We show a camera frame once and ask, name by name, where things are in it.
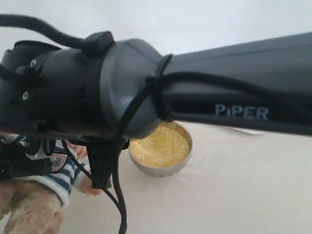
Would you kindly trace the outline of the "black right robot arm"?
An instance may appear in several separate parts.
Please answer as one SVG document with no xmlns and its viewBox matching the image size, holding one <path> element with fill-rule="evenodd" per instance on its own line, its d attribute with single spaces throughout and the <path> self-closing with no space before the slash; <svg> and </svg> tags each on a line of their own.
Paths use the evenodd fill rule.
<svg viewBox="0 0 312 234">
<path fill-rule="evenodd" d="M 52 139 L 85 145 L 100 188 L 118 182 L 127 139 L 165 121 L 312 133 L 312 35 L 304 33 L 181 55 L 111 32 L 56 43 L 19 41 L 0 65 L 0 129 L 26 134 L 42 158 L 0 147 L 0 177 L 46 175 Z"/>
</svg>

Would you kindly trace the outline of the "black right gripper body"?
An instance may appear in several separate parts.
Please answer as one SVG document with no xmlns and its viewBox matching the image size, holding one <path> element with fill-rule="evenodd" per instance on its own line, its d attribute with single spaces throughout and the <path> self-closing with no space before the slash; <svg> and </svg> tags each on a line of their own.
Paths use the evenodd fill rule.
<svg viewBox="0 0 312 234">
<path fill-rule="evenodd" d="M 27 136 L 0 138 L 0 165 L 7 176 L 91 176 L 87 146 L 68 140 Z M 119 143 L 119 154 L 129 140 Z"/>
</svg>

